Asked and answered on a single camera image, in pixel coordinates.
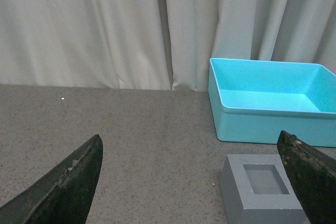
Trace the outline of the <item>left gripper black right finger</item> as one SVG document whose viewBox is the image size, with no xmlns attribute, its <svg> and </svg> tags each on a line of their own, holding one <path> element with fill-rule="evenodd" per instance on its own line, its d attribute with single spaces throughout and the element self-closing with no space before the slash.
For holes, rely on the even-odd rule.
<svg viewBox="0 0 336 224">
<path fill-rule="evenodd" d="M 277 150 L 310 223 L 335 223 L 335 159 L 286 131 Z"/>
</svg>

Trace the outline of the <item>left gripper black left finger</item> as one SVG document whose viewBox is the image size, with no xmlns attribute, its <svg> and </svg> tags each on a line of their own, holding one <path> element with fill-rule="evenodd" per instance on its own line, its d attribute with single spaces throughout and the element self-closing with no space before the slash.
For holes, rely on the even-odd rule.
<svg viewBox="0 0 336 224">
<path fill-rule="evenodd" d="M 103 158 L 98 134 L 1 207 L 1 223 L 86 223 Z"/>
</svg>

